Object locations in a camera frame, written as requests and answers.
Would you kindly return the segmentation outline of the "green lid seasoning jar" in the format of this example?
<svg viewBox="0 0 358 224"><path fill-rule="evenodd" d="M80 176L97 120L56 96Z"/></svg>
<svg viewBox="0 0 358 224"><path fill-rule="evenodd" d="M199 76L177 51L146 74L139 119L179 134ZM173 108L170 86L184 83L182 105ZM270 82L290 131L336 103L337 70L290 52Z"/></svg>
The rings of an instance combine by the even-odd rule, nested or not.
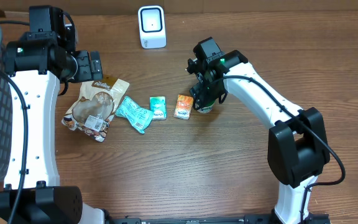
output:
<svg viewBox="0 0 358 224"><path fill-rule="evenodd" d="M209 113L213 109L214 104L215 104L215 101L211 101L211 102L205 104L203 107L200 107L197 110L197 112L199 112L199 113Z"/></svg>

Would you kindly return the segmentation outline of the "small orange sachet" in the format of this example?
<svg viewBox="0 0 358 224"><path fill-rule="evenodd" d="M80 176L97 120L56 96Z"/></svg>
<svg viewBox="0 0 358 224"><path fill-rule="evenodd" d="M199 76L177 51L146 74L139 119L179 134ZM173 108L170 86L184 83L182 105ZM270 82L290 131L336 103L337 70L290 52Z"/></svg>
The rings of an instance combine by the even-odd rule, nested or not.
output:
<svg viewBox="0 0 358 224"><path fill-rule="evenodd" d="M193 107L193 97L178 95L174 110L174 117L178 119L189 119Z"/></svg>

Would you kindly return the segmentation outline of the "brown cookie bag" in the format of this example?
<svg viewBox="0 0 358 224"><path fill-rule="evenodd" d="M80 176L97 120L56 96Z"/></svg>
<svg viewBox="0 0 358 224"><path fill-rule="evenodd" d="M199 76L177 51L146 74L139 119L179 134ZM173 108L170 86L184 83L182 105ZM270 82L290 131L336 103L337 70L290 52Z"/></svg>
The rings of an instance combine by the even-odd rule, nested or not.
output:
<svg viewBox="0 0 358 224"><path fill-rule="evenodd" d="M114 77L83 82L77 101L65 113L62 124L104 142L121 98L130 84Z"/></svg>

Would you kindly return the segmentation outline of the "small green white sachet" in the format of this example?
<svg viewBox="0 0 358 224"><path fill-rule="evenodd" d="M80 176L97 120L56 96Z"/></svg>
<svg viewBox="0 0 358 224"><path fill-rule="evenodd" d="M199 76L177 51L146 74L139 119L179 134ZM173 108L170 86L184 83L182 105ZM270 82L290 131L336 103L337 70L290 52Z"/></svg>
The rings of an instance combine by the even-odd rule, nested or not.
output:
<svg viewBox="0 0 358 224"><path fill-rule="evenodd" d="M153 120L166 120L166 98L164 96L151 96L150 110L153 112Z"/></svg>

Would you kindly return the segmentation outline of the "teal snack packet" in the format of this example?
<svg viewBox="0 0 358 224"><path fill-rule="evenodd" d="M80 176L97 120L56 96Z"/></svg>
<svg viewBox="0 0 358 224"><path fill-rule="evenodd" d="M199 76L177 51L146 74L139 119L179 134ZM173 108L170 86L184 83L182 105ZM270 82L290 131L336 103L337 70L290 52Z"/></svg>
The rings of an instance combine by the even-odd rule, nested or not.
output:
<svg viewBox="0 0 358 224"><path fill-rule="evenodd" d="M153 112L140 107L132 98L125 96L115 112L118 117L126 118L139 133L145 134L153 118Z"/></svg>

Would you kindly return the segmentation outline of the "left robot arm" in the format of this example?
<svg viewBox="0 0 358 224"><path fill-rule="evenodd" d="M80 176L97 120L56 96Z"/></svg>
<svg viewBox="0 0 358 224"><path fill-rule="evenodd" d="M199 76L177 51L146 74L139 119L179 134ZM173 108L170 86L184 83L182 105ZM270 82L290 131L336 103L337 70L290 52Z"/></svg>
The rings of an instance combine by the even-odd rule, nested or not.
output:
<svg viewBox="0 0 358 224"><path fill-rule="evenodd" d="M100 80L98 52L76 49L75 24L53 6L29 9L29 31L6 47L0 76L11 89L11 153L0 218L8 223L109 223L85 204L76 186L62 186L55 158L55 106L70 83Z"/></svg>

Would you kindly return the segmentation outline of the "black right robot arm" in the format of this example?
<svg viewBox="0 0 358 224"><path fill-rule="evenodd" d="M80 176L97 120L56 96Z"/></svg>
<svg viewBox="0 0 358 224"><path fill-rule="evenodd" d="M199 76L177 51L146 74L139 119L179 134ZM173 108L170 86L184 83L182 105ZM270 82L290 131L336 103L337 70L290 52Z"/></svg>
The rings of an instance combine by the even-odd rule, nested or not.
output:
<svg viewBox="0 0 358 224"><path fill-rule="evenodd" d="M268 129L267 160L279 181L278 200L268 214L247 214L244 223L329 223L328 215L309 212L312 185L330 161L322 114L288 101L255 71L239 51L224 53L213 38L198 42L187 71L198 82L190 89L193 107L202 111L234 95Z"/></svg>

